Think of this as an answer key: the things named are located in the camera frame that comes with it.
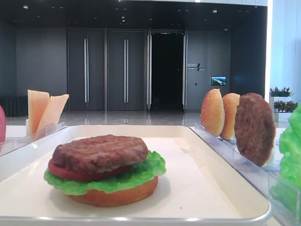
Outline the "flower planter upper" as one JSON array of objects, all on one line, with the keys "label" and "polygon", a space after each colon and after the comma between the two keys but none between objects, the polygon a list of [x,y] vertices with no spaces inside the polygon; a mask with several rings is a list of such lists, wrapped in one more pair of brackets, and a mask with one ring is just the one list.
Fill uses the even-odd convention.
[{"label": "flower planter upper", "polygon": [[269,91],[269,103],[273,109],[274,112],[276,112],[276,108],[274,107],[274,104],[277,101],[283,101],[283,102],[288,102],[293,100],[293,95],[292,92],[290,91],[290,88],[278,88],[275,87],[274,89],[270,88]]}]

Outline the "dark double door middle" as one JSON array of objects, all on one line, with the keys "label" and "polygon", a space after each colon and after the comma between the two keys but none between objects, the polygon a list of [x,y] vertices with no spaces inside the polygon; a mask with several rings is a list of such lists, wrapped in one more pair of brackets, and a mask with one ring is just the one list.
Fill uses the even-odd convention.
[{"label": "dark double door middle", "polygon": [[109,110],[143,110],[143,32],[108,32],[108,79]]}]

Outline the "flower planter lower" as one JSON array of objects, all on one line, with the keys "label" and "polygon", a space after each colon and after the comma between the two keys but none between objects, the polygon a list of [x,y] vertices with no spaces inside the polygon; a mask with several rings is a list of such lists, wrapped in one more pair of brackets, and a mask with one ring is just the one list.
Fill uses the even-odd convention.
[{"label": "flower planter lower", "polygon": [[294,101],[276,101],[275,108],[275,121],[285,122],[291,117],[293,111],[298,107],[298,103]]}]

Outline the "standing brown meat patty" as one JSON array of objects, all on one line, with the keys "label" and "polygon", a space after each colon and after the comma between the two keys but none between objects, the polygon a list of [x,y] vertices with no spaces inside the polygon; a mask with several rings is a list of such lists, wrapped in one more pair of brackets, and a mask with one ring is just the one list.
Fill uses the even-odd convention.
[{"label": "standing brown meat patty", "polygon": [[271,106],[261,95],[247,93],[240,97],[234,131],[241,155],[258,166],[269,160],[276,125]]}]

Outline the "flower planter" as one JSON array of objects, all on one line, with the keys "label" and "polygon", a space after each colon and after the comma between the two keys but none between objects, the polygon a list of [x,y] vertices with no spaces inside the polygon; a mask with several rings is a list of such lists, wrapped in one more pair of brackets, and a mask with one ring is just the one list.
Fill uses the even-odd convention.
[{"label": "flower planter", "polygon": [[276,112],[276,108],[274,107],[274,104],[277,101],[283,101],[283,102],[288,102],[293,100],[293,95],[292,92],[290,91],[290,88],[278,88],[275,87],[274,89],[270,88],[269,91],[269,103],[273,109],[274,112]]},{"label": "flower planter", "polygon": [[291,117],[293,111],[298,107],[298,103],[294,101],[276,101],[275,108],[275,121],[285,122]]}]

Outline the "standing green lettuce leaf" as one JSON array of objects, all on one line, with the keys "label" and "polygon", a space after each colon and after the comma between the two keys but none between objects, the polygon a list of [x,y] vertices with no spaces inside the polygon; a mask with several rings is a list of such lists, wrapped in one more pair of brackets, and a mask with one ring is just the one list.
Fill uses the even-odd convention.
[{"label": "standing green lettuce leaf", "polygon": [[[284,156],[280,162],[280,176],[301,187],[301,109],[297,108],[289,119],[290,125],[280,135],[279,150]],[[293,213],[297,212],[297,192],[288,184],[277,183],[270,189],[272,197]]]}]

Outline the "bottom bun on tray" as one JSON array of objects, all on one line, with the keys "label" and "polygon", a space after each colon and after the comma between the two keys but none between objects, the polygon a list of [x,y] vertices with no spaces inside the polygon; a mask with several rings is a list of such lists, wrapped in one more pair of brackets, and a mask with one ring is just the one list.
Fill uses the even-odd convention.
[{"label": "bottom bun on tray", "polygon": [[97,207],[117,207],[141,201],[151,196],[158,185],[158,177],[142,185],[107,194],[103,191],[89,190],[84,195],[68,195],[71,199]]}]

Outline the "white rectangular tray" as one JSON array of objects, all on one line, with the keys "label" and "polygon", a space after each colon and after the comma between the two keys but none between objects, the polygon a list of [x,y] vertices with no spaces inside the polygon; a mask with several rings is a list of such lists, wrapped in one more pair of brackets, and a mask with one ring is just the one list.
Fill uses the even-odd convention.
[{"label": "white rectangular tray", "polygon": [[[44,181],[57,145],[106,134],[141,137],[165,159],[167,172],[152,196],[98,208]],[[262,226],[271,216],[269,200],[184,126],[70,126],[0,159],[3,226]]]}]

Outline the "green lettuce leaf on burger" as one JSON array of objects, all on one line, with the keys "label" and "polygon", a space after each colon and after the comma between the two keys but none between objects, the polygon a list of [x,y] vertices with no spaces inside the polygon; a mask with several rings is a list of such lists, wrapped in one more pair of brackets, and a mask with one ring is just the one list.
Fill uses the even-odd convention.
[{"label": "green lettuce leaf on burger", "polygon": [[68,181],[55,176],[50,173],[48,169],[44,173],[44,180],[49,185],[63,191],[63,193],[67,195],[83,195],[89,190],[103,191],[107,194],[111,194],[142,185],[165,173],[165,159],[156,151],[149,151],[147,159],[144,162],[135,164],[130,171],[102,181]]}]

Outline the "dark double door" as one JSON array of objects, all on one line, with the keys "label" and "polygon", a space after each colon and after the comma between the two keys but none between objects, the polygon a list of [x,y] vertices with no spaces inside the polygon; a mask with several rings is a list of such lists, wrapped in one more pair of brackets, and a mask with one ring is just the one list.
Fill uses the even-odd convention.
[{"label": "dark double door", "polygon": [[104,110],[104,31],[68,31],[70,110]]},{"label": "dark double door", "polygon": [[143,32],[108,32],[108,79],[109,110],[143,110]]}]

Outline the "dark double door left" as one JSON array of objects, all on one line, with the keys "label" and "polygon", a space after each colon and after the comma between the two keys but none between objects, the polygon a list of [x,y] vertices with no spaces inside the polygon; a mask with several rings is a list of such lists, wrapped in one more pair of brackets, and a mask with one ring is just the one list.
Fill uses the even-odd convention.
[{"label": "dark double door left", "polygon": [[70,110],[104,110],[104,31],[68,31]]}]

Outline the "bun half inner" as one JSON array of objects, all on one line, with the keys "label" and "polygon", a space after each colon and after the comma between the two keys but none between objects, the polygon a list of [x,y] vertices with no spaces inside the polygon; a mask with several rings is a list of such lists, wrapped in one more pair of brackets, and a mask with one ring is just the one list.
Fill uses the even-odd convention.
[{"label": "bun half inner", "polygon": [[225,121],[220,136],[223,139],[230,140],[235,136],[235,116],[237,113],[237,106],[239,105],[240,95],[228,93],[222,99],[225,110]]}]

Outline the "red tomato slice on burger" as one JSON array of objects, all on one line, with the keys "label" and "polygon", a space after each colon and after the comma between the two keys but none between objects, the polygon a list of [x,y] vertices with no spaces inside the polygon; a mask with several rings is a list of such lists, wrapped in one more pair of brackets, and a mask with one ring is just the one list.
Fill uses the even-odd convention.
[{"label": "red tomato slice on burger", "polygon": [[52,159],[50,159],[48,163],[48,170],[53,175],[67,180],[82,181],[82,182],[101,181],[101,180],[109,179],[111,177],[126,173],[131,169],[132,166],[127,165],[103,173],[84,173],[84,172],[74,172],[69,169],[56,166],[54,165]]}]

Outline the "brown meat patty on burger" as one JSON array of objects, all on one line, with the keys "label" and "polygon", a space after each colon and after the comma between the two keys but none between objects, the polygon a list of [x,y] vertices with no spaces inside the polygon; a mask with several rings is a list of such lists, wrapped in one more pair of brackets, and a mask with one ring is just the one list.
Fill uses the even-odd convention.
[{"label": "brown meat patty on burger", "polygon": [[54,150],[54,165],[73,172],[103,173],[146,160],[148,148],[138,137],[105,135],[73,140]]}]

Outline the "wall display screen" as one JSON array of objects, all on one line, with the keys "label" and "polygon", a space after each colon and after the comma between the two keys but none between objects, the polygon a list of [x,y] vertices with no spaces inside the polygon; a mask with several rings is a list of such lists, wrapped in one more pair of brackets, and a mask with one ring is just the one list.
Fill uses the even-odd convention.
[{"label": "wall display screen", "polygon": [[212,86],[225,86],[227,81],[226,76],[211,76],[210,84]]}]

